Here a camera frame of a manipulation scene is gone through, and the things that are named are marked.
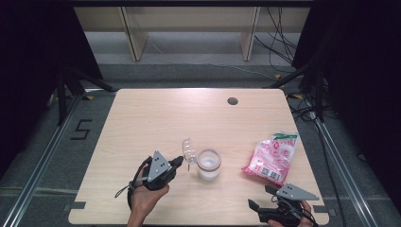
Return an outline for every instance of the pink plastic bag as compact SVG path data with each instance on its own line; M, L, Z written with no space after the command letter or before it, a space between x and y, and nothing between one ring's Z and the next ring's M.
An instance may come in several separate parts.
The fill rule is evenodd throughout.
M297 132L279 132L257 143L249 165L243 167L242 171L283 186L295 153L297 138Z

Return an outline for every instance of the light wood tabletop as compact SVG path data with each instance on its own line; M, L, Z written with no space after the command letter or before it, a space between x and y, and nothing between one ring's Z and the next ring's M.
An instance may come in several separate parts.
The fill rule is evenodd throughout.
M237 99L236 105L228 103L230 97ZM145 224L263 225L249 208L248 199L261 207L277 205L265 192L266 180L247 175L241 168L250 162L255 145L278 131L297 131L279 89L119 90L76 197L85 206L72 209L69 221L126 224L130 216L127 191L117 199L115 193L155 150L170 161L183 155L183 140L191 138L196 151L213 148L219 152L218 178L206 182L198 176L197 166L188 172L184 161ZM286 183L318 196L318 201L309 201L312 206L324 206L302 138ZM312 214L321 225L329 220L327 213Z

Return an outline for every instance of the black circle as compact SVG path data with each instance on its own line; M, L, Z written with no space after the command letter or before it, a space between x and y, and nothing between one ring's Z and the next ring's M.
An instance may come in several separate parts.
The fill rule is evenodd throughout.
M235 97L229 97L229 98L227 99L227 102L228 102L230 105L236 105L236 104L238 104L238 99L236 99Z

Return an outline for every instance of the wire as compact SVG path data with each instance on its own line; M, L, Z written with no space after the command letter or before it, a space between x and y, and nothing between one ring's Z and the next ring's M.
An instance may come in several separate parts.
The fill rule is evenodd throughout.
M274 196L274 195L273 195L273 196L271 197L271 202L277 203L277 202L278 202L278 198L277 198L277 196Z
M306 98L304 98L299 104L298 104L298 107L297 108L294 108L294 107L292 107L292 106L290 106L289 105L289 107L290 107L290 109L291 109L291 112L293 113L293 114L297 114L296 116L294 116L294 120L295 121L297 121L298 119L302 119L303 121L305 121L305 122L308 122L308 121L314 121L315 119L317 119L317 117L315 116L315 117L313 117L313 118L311 118L310 116L309 116L309 113L310 112L316 112L316 107L314 106L314 105L312 105L312 106L308 106L308 104L306 103L306 101L309 99L309 100L314 100L315 99L315 97L314 96L309 96L309 95L304 95ZM302 104L304 104L304 105L306 105L307 107L305 107L305 108L301 108L301 105ZM326 113L327 111L333 111L334 110L334 108L333 108L333 106L332 105L323 105L322 106L322 110L323 110L323 114L324 114L324 116L327 116L327 117L329 117L329 118L332 118L332 119L339 119L339 117L337 117L337 116L331 116L331 115L329 115L328 113Z
M162 50L160 50L160 49L154 44L154 42L153 42L151 39L148 39L148 41L150 42L150 44L151 44L157 51L159 51L159 53L165 54L165 52L163 52ZM169 61L170 63L174 63L174 64L180 64L180 63L182 63L182 64L191 64L191 65L202 65L202 63L189 63L189 62L185 62L185 61L181 61L181 62L174 62L174 61L170 61L170 60L167 60L167 61ZM255 72L255 71L250 71L250 70L242 69L242 68L239 68L238 66L234 66L234 65L214 64L214 63L205 63L205 64L206 64L206 65L213 65L213 66L217 66L217 67L234 68L234 69L236 69L236 70L239 70L239 71L242 71L242 72L245 72L245 73L262 75L262 76L264 76L264 77L266 77L266 78L268 78L268 79L272 79L272 80L277 81L277 79L274 78L274 77L272 77L272 76L263 74L263 73L261 73L261 72Z
M284 54L282 54L282 53L278 52L277 50L272 49L271 47L268 47L267 45L263 44L263 42L261 42L261 41L259 40L259 38L257 38L257 36L254 36L254 37L255 37L255 39L256 39L257 41L259 41L265 48L267 48L268 50L274 52L276 55L278 55L278 56L280 56L281 58L283 58L286 62L291 63L291 59L289 59L288 57L286 57Z
M313 217L312 213L310 213L308 210L305 210L304 208L303 208L303 212L307 212L309 214L310 218L312 218L315 221L315 217Z
M292 52L291 52L291 50L289 49L288 46L291 46L294 49L296 49L296 45L293 44L292 42L290 42L283 34L283 26L281 24L283 8L278 8L278 24L276 24L273 16L271 15L271 12L270 12L269 8L267 8L267 10L268 10L269 16L271 18L271 21L273 22L274 27L276 29L276 32L275 32L274 37L273 37L273 42L271 43L271 47L272 47L272 45L274 44L275 41L280 41L280 40L277 39L277 35L279 35L281 37L281 41L280 42L283 44L288 58L289 58L289 55L293 58L293 54L292 54Z
M310 212L307 211L307 213L310 215L306 215L305 213L301 213L299 211L295 211L296 214L298 214L299 216L308 219L310 222L312 222L313 227L319 227L318 223L316 222L315 218L312 216L312 214L310 214Z

